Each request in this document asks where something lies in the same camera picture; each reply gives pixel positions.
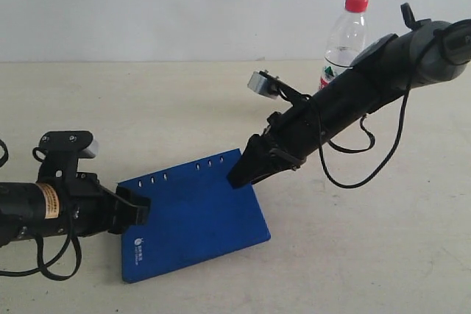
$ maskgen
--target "yellow warning label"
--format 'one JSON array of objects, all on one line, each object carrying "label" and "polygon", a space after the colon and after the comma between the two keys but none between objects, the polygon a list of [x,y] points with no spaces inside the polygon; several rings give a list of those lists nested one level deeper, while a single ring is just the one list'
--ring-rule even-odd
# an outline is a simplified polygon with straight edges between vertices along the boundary
[{"label": "yellow warning label", "polygon": [[41,189],[44,195],[44,203],[46,206],[46,214],[44,215],[44,218],[58,218],[60,204],[56,190],[54,190],[54,188],[49,184],[36,183],[36,185]]}]

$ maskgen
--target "white tabletop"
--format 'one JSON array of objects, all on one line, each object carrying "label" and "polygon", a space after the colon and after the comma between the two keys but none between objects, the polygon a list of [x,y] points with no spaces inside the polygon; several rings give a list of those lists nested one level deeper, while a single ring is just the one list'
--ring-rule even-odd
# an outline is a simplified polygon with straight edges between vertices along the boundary
[{"label": "white tabletop", "polygon": [[[245,147],[287,103],[247,89],[253,71],[312,93],[318,62],[0,65],[5,182],[34,182],[31,150],[49,130],[86,129],[99,156],[81,163],[117,182]],[[296,172],[255,186],[272,239],[134,285],[121,281],[120,240],[82,239],[83,264],[66,282],[0,279],[0,313],[469,313],[471,311],[471,70],[411,93],[400,147],[356,190],[327,181],[315,152]],[[337,179],[356,182],[383,159],[399,102],[371,115],[370,152],[326,151]],[[367,138],[355,124],[336,138]],[[53,255],[62,238],[46,241]],[[72,250],[52,269],[69,272]],[[35,244],[0,249],[0,268],[35,266]]]}]

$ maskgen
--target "blue binder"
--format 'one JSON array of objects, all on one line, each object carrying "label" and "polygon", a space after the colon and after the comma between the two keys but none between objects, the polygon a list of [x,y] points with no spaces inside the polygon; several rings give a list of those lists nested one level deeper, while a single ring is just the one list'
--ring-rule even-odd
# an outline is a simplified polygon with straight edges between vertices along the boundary
[{"label": "blue binder", "polygon": [[133,283],[270,239],[251,185],[232,189],[238,149],[119,183],[149,197],[145,226],[121,237],[122,278]]}]

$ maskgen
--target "white wall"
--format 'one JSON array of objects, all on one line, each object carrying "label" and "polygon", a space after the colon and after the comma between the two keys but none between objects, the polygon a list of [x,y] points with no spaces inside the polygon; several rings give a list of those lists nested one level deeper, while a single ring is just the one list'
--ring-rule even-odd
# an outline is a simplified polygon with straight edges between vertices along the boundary
[{"label": "white wall", "polygon": [[[370,0],[370,39],[417,17],[471,17],[470,0]],[[0,0],[0,61],[319,58],[344,0]]]}]

